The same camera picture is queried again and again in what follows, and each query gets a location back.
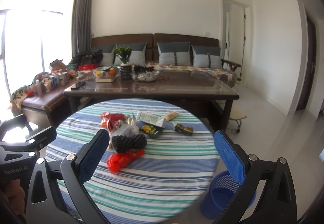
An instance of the textured blue pad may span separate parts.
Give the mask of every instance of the textured blue pad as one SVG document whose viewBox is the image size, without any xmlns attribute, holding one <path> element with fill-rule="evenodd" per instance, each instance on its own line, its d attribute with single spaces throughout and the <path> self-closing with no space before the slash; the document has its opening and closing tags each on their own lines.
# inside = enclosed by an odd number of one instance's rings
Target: textured blue pad
<svg viewBox="0 0 324 224">
<path fill-rule="evenodd" d="M 103 131 L 104 132 L 101 134 L 101 136 L 94 143 L 92 148 L 87 152 L 87 154 L 79 164 L 78 180 L 81 184 L 91 179 L 103 154 L 107 150 L 109 144 L 109 134 L 107 130 Z"/>
<path fill-rule="evenodd" d="M 242 185 L 246 176 L 244 164 L 220 131 L 214 134 L 214 144 L 232 179 Z"/>
</svg>

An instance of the human hand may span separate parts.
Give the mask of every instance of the human hand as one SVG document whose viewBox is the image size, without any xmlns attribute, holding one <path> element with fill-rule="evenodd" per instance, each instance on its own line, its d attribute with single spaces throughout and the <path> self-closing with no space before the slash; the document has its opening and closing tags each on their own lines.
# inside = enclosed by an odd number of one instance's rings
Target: human hand
<svg viewBox="0 0 324 224">
<path fill-rule="evenodd" d="M 17 214 L 21 215 L 25 210 L 25 192 L 20 187 L 20 179 L 11 180 L 0 194 L 8 202 L 11 209 Z"/>
</svg>

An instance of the logo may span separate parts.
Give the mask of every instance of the logo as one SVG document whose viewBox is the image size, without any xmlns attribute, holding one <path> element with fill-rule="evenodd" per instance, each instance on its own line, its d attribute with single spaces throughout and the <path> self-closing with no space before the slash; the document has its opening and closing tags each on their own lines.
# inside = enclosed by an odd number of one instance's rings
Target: logo
<svg viewBox="0 0 324 224">
<path fill-rule="evenodd" d="M 24 171 L 24 170 L 26 170 L 26 169 L 28 169 L 28 166 L 24 166 L 24 167 L 16 168 L 16 169 L 11 169 L 11 170 L 9 170 L 9 171 L 5 171 L 4 173 L 5 173 L 6 175 L 9 175 L 9 174 L 12 174 L 12 173 L 17 173 L 17 172 Z"/>
</svg>

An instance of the gray curtain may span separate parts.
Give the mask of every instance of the gray curtain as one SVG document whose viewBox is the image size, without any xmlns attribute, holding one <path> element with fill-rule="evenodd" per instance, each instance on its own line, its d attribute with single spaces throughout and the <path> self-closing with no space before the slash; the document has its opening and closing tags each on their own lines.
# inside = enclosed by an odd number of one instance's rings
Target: gray curtain
<svg viewBox="0 0 324 224">
<path fill-rule="evenodd" d="M 74 0 L 72 13 L 72 55 L 86 51 L 91 45 L 92 0 Z"/>
</svg>

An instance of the blue plastic basket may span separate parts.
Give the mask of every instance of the blue plastic basket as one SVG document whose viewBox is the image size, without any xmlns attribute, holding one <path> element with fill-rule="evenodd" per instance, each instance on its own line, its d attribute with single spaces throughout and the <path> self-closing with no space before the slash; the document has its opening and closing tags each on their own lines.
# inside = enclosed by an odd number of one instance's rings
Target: blue plastic basket
<svg viewBox="0 0 324 224">
<path fill-rule="evenodd" d="M 240 184 L 233 181 L 228 171 L 221 172 L 215 176 L 210 184 L 208 193 L 200 204 L 201 214 L 209 220 L 215 220 L 239 188 Z M 256 192 L 248 208 L 253 204 L 255 196 Z"/>
</svg>

